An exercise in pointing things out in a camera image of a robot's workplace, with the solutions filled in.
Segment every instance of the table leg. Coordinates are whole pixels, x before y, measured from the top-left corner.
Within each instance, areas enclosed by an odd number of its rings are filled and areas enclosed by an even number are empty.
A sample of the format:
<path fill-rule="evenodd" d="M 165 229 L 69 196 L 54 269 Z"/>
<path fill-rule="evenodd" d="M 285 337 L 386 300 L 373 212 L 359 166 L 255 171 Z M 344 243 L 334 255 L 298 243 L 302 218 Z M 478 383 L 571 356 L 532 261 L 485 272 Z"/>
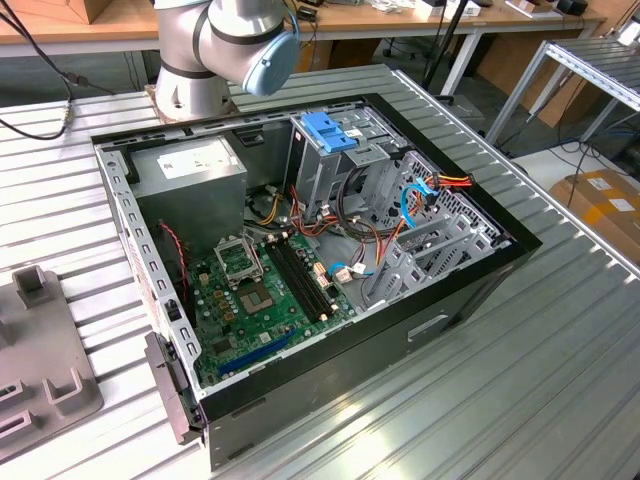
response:
<path fill-rule="evenodd" d="M 149 78 L 147 77 L 147 68 L 144 64 L 142 52 L 131 52 L 131 61 L 135 66 L 134 73 L 137 77 L 136 80 L 139 85 L 142 85 L 144 90 L 144 86 L 149 84 Z"/>
<path fill-rule="evenodd" d="M 542 65 L 544 65 L 544 62 L 547 60 L 546 53 L 547 42 L 542 42 L 542 45 L 540 45 L 540 48 L 538 48 L 538 51 L 533 56 L 531 63 L 529 63 L 529 66 L 524 71 L 524 74 L 518 81 L 518 84 L 513 89 L 513 93 L 504 104 L 504 107 L 502 107 L 502 110 L 500 110 L 498 118 L 496 118 L 496 121 L 493 122 L 491 130 L 489 130 L 489 133 L 487 133 L 486 140 L 490 145 L 496 142 L 505 125 L 511 118 L 511 115 L 513 115 L 513 112 L 520 103 L 522 96 L 535 80 L 537 73 L 540 71 L 540 67 L 542 67 Z"/>
<path fill-rule="evenodd" d="M 580 32 L 580 35 L 578 35 L 578 38 L 590 38 L 597 27 L 598 26 L 595 24 L 586 26 L 582 30 L 582 32 Z M 533 114 L 537 112 L 540 109 L 540 107 L 545 104 L 545 102 L 549 99 L 549 96 L 553 92 L 555 92 L 555 88 L 560 83 L 560 80 L 564 78 L 566 74 L 567 74 L 567 67 L 560 66 L 556 69 L 554 74 L 551 76 L 551 78 L 547 82 L 547 85 L 544 87 L 544 90 L 542 90 L 542 93 L 540 93 L 540 95 L 538 96 L 538 99 L 531 106 L 531 110 L 529 110 L 529 113 Z"/>
<path fill-rule="evenodd" d="M 611 99 L 604 110 L 600 112 L 600 115 L 598 115 L 593 123 L 589 125 L 589 128 L 587 128 L 587 130 L 585 130 L 585 132 L 582 134 L 582 136 L 580 137 L 581 142 L 586 142 L 591 138 L 591 135 L 595 133 L 600 124 L 602 124 L 602 122 L 604 122 L 605 119 L 611 114 L 613 109 L 616 108 L 616 105 L 618 105 L 618 100 L 616 100 L 615 98 Z"/>
<path fill-rule="evenodd" d="M 464 75 L 464 71 L 469 65 L 473 52 L 476 51 L 476 47 L 478 46 L 478 42 L 481 37 L 481 33 L 471 33 L 467 35 L 467 38 L 465 38 L 462 48 L 460 48 L 460 52 L 458 53 L 458 58 L 456 58 L 453 68 L 451 68 L 451 72 L 447 77 L 447 81 L 442 88 L 442 92 L 440 92 L 441 95 L 454 94 L 456 88 L 458 88 L 460 80 L 462 79 L 462 75 Z"/>

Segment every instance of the aluminum table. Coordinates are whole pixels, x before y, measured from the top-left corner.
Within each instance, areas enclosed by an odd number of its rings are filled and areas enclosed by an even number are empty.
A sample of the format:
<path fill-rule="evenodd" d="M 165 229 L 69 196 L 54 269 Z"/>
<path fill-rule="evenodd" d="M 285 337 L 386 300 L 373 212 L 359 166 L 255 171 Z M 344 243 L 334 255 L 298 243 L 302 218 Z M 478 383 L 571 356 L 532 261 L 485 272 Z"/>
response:
<path fill-rule="evenodd" d="M 522 96 L 549 58 L 556 60 L 561 66 L 531 107 L 532 113 L 546 105 L 562 79 L 566 78 L 568 70 L 613 97 L 585 131 L 581 141 L 587 141 L 595 133 L 618 102 L 635 112 L 640 111 L 640 55 L 634 49 L 619 44 L 611 37 L 543 42 L 491 126 L 487 142 L 493 144 L 498 140 Z"/>
<path fill-rule="evenodd" d="M 294 75 L 243 111 L 380 93 L 544 245 L 473 319 L 248 451 L 219 478 L 632 479 L 640 470 L 638 269 L 400 72 Z M 0 111 L 57 128 L 62 103 Z M 207 478 L 175 443 L 144 360 L 149 320 L 89 135 L 159 123 L 142 93 L 76 102 L 70 132 L 0 130 L 0 277 L 38 263 L 65 294 L 104 408 L 0 466 L 0 478 Z"/>

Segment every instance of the motherboard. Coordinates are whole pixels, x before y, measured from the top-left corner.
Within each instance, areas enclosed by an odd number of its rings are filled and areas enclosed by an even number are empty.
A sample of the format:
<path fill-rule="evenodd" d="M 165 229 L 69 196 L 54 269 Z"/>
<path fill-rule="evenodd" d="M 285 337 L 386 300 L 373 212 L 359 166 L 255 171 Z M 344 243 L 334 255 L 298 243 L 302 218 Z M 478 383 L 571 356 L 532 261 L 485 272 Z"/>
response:
<path fill-rule="evenodd" d="M 189 266 L 203 386 L 356 315 L 302 235 L 231 239 L 214 253 Z"/>

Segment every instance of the red cable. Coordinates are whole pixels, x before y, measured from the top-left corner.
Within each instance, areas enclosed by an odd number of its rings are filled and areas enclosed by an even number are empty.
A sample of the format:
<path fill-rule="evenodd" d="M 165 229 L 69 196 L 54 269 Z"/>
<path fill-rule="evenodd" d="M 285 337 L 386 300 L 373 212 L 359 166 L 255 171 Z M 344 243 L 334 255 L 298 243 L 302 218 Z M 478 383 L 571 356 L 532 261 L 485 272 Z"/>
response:
<path fill-rule="evenodd" d="M 184 263 L 184 255 L 182 253 L 182 245 L 181 245 L 182 242 L 180 242 L 180 239 L 178 239 L 178 236 L 175 234 L 173 230 L 169 228 L 169 226 L 165 225 L 164 223 L 161 223 L 160 226 L 164 228 L 167 232 L 169 232 L 169 235 L 173 237 L 173 241 L 175 242 L 176 248 L 178 249 L 178 255 L 180 255 L 180 267 L 182 268 L 182 286 L 184 288 L 182 292 L 182 300 L 186 302 L 187 301 L 187 265 Z"/>

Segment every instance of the black cable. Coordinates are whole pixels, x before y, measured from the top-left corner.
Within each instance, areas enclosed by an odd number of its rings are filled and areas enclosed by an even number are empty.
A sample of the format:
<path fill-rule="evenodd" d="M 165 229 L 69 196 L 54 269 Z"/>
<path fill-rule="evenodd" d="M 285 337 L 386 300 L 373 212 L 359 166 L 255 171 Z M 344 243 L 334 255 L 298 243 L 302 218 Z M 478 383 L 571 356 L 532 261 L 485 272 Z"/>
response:
<path fill-rule="evenodd" d="M 9 18 L 6 17 L 6 15 L 2 13 L 0 13 L 0 19 L 2 19 L 5 23 L 11 26 L 16 32 L 18 32 L 31 45 L 31 47 L 36 51 L 38 56 L 49 66 L 49 68 L 51 68 L 54 72 L 56 72 L 60 77 L 62 77 L 72 85 L 76 85 L 80 87 L 92 87 L 97 90 L 106 92 L 110 95 L 115 95 L 115 92 L 91 83 L 87 77 L 84 77 L 82 75 L 78 75 L 72 72 L 63 72 L 62 70 L 60 70 L 56 66 L 56 64 L 53 63 L 51 58 L 49 58 L 49 56 L 46 53 L 44 53 L 44 51 L 40 48 L 38 43 L 33 39 L 29 31 L 27 30 L 27 28 L 20 21 L 20 18 L 18 18 L 18 16 L 13 11 L 13 9 L 7 3 L 7 0 L 0 0 L 0 5 L 2 5 L 2 7 L 7 11 L 7 13 L 9 14 L 9 16 L 13 21 L 11 21 Z"/>
<path fill-rule="evenodd" d="M 547 99 L 544 101 L 544 103 L 540 105 L 535 112 L 532 112 L 531 115 L 529 115 L 529 117 L 527 117 L 527 119 L 522 124 L 522 126 L 518 128 L 511 136 L 507 137 L 507 139 L 504 140 L 502 143 L 496 142 L 496 147 L 501 150 L 503 147 L 507 145 L 507 143 L 512 141 L 514 138 L 520 137 L 520 134 L 523 132 L 523 130 L 527 128 L 531 124 L 531 122 L 538 117 L 538 115 L 540 115 L 542 110 L 544 110 L 547 107 L 547 105 L 549 105 L 549 103 L 551 103 L 551 101 L 558 95 L 562 87 L 571 79 L 571 77 L 573 77 L 573 75 L 574 73 L 570 72 L 567 76 L 565 76 L 560 81 L 560 83 L 558 84 L 558 87 L 555 89 L 553 94 L 549 95 Z"/>
<path fill-rule="evenodd" d="M 2 19 L 5 23 L 7 23 L 11 28 L 13 28 L 16 32 L 18 32 L 21 36 L 25 36 L 25 31 L 22 29 L 21 26 L 19 26 L 18 24 L 13 23 L 9 18 L 6 17 L 6 15 L 4 15 L 3 13 L 0 12 L 0 19 Z M 11 130 L 12 132 L 17 133 L 18 135 L 21 135 L 23 137 L 26 138 L 30 138 L 32 140 L 43 140 L 43 141 L 47 141 L 47 140 L 55 140 L 56 138 L 60 138 L 64 132 L 66 132 L 67 130 L 67 126 L 69 125 L 70 121 L 71 121 L 71 101 L 73 100 L 73 93 L 71 92 L 71 88 L 69 87 L 69 85 L 67 84 L 67 82 L 62 78 L 59 77 L 60 80 L 62 81 L 62 84 L 66 90 L 67 93 L 67 104 L 65 106 L 64 109 L 64 114 L 62 117 L 62 125 L 60 126 L 60 129 L 51 134 L 51 135 L 36 135 L 33 133 L 28 133 L 25 132 L 24 130 L 15 127 L 13 125 L 11 125 L 10 123 L 0 119 L 0 125 L 8 128 L 9 130 Z"/>
<path fill-rule="evenodd" d="M 131 72 L 131 66 L 129 65 L 129 57 L 127 57 L 127 52 L 122 52 L 122 56 L 124 57 L 124 61 L 127 63 L 127 71 L 129 72 L 129 82 L 131 82 L 131 86 L 134 90 L 137 90 L 135 82 L 133 81 L 133 73 Z"/>
<path fill-rule="evenodd" d="M 15 12 L 13 11 L 13 9 L 9 6 L 9 4 L 7 3 L 6 0 L 0 0 L 0 5 L 2 5 L 2 7 L 6 10 L 6 12 L 9 14 L 9 16 L 5 15 L 4 13 L 0 12 L 0 20 L 4 21 L 7 25 L 9 25 L 13 30 L 15 30 L 21 37 L 23 37 L 30 45 L 31 47 L 35 50 L 35 52 L 38 54 L 38 56 L 49 66 L 49 68 L 51 68 L 51 70 L 53 70 L 56 75 L 61 79 L 64 88 L 66 90 L 67 93 L 67 104 L 65 106 L 64 109 L 64 114 L 62 117 L 62 125 L 60 126 L 60 129 L 51 134 L 51 135 L 35 135 L 32 133 L 28 133 L 25 132 L 24 130 L 17 128 L 13 125 L 11 125 L 10 123 L 0 119 L 0 125 L 3 125 L 4 127 L 8 128 L 9 130 L 17 133 L 18 135 L 22 135 L 23 137 L 27 137 L 27 138 L 31 138 L 33 140 L 55 140 L 57 138 L 60 138 L 64 132 L 67 130 L 67 127 L 69 126 L 69 124 L 71 123 L 72 120 L 72 113 L 71 113 L 71 102 L 73 100 L 73 92 L 71 91 L 71 88 L 69 86 L 69 84 L 72 85 L 79 85 L 79 86 L 90 86 L 99 90 L 102 90 L 104 92 L 110 93 L 111 95 L 114 95 L 114 92 L 107 90 L 106 88 L 102 88 L 99 87 L 97 85 L 94 85 L 93 83 L 91 83 L 86 77 L 82 77 L 79 76 L 75 73 L 70 73 L 70 72 L 63 72 L 62 70 L 60 70 L 55 63 L 53 63 L 53 61 L 49 58 L 49 56 L 44 53 L 42 51 L 42 49 L 40 48 L 40 46 L 36 43 L 36 41 L 33 39 L 33 37 L 31 36 L 31 34 L 29 33 L 29 31 L 27 30 L 27 28 L 24 26 L 24 24 L 20 21 L 20 18 L 18 18 L 18 16 L 15 14 Z"/>
<path fill-rule="evenodd" d="M 580 86 L 582 85 L 583 82 L 584 82 L 584 79 L 580 79 L 580 81 L 576 85 L 576 88 L 573 90 L 571 97 L 569 97 L 569 101 L 565 104 L 564 108 L 562 109 L 562 115 L 560 115 L 560 118 L 558 119 L 558 125 L 556 127 L 558 132 L 558 144 L 560 144 L 560 147 L 562 148 L 562 150 L 564 150 L 567 153 L 576 153 L 577 150 L 571 152 L 566 148 L 564 148 L 564 146 L 562 145 L 562 138 L 563 138 L 562 137 L 562 121 L 564 120 L 564 116 L 567 114 L 567 109 L 569 108 L 569 105 L 571 105 L 571 102 L 573 102 L 573 99 L 578 93 L 578 90 L 580 89 Z"/>
<path fill-rule="evenodd" d="M 244 224 L 249 227 L 249 228 L 254 228 L 256 230 L 264 230 L 266 232 L 286 232 L 289 229 L 288 228 L 279 228 L 279 227 L 274 227 L 274 226 L 269 226 L 269 225 L 260 225 L 257 222 L 254 222 L 253 220 L 245 220 Z"/>
<path fill-rule="evenodd" d="M 440 39 L 440 30 L 442 30 L 442 23 L 444 22 L 445 9 L 446 9 L 446 5 L 442 7 L 442 12 L 440 12 L 440 22 L 438 23 L 438 30 L 436 30 L 436 38 L 433 40 L 433 44 L 431 45 L 431 50 L 429 50 L 429 55 L 427 56 L 427 60 L 424 63 L 424 68 L 422 69 L 422 77 L 420 78 L 420 80 L 422 80 L 423 82 L 427 76 L 427 69 L 429 68 L 429 65 L 431 65 L 433 61 L 433 52 L 435 51 L 436 46 L 438 45 L 438 41 Z"/>
<path fill-rule="evenodd" d="M 464 13 L 465 8 L 467 8 L 467 4 L 469 0 L 459 0 L 458 7 L 456 8 L 453 17 L 451 18 L 451 23 L 449 23 L 449 27 L 442 38 L 442 45 L 440 47 L 440 52 L 438 52 L 438 57 L 436 61 L 431 64 L 431 68 L 429 68 L 429 73 L 426 78 L 422 81 L 422 88 L 426 91 L 429 91 L 429 86 L 433 81 L 433 77 L 436 75 L 436 71 L 438 70 L 438 66 L 442 59 L 444 58 L 445 53 L 449 49 L 449 45 L 451 45 L 451 40 L 453 39 L 453 35 L 455 34 L 456 28 L 458 28 L 458 24 L 460 23 L 460 19 L 462 18 L 462 14 Z"/>
<path fill-rule="evenodd" d="M 564 158 L 562 158 L 560 155 L 558 155 L 556 152 L 554 152 L 553 150 L 551 150 L 551 148 L 547 149 L 550 153 L 552 153 L 553 155 L 556 156 L 556 158 L 564 163 L 566 163 L 567 165 L 573 167 L 573 168 L 579 168 L 577 165 L 574 165 L 573 163 L 571 163 L 569 160 L 565 160 Z M 579 168 L 578 170 L 580 173 L 584 173 L 584 170 L 582 170 L 582 168 Z"/>
<path fill-rule="evenodd" d="M 567 208 L 571 209 L 571 202 L 573 201 L 573 195 L 576 192 L 576 185 L 578 184 L 578 174 L 580 173 L 580 170 L 582 168 L 582 162 L 584 162 L 584 158 L 587 156 L 587 152 L 589 150 L 585 150 L 584 153 L 582 154 L 582 157 L 580 158 L 580 161 L 578 162 L 578 166 L 576 167 L 576 173 L 573 176 L 573 186 L 571 187 L 571 195 L 569 195 L 569 201 L 567 202 Z"/>
<path fill-rule="evenodd" d="M 400 53 L 405 53 L 407 55 L 417 55 L 418 53 L 420 53 L 420 52 L 407 52 L 406 50 L 402 50 L 401 48 L 396 47 L 393 43 L 389 41 L 388 38 L 385 38 L 384 40 L 389 44 L 389 48 L 393 48 L 394 50 L 397 50 Z"/>
<path fill-rule="evenodd" d="M 133 71 L 136 75 L 136 85 L 138 85 L 138 91 L 142 90 L 142 85 L 140 85 L 140 80 L 138 76 L 138 67 L 136 67 L 136 61 L 133 58 L 133 52 L 129 52 L 129 56 L 131 57 L 131 65 L 133 66 Z"/>
<path fill-rule="evenodd" d="M 640 0 L 634 2 L 631 4 L 631 6 L 629 6 L 629 8 L 622 14 L 622 16 L 618 19 L 618 21 L 615 23 L 615 25 L 612 28 L 616 28 L 619 25 L 624 25 L 625 23 L 627 23 L 627 21 L 629 21 L 629 18 L 631 18 L 631 15 L 633 15 L 633 13 L 640 8 Z"/>
<path fill-rule="evenodd" d="M 313 28 L 313 35 L 311 36 L 311 40 L 313 42 L 313 50 L 311 51 L 311 61 L 309 62 L 309 72 L 313 71 L 313 62 L 316 59 L 316 48 L 318 47 L 318 21 L 309 22 L 311 24 L 311 28 Z"/>

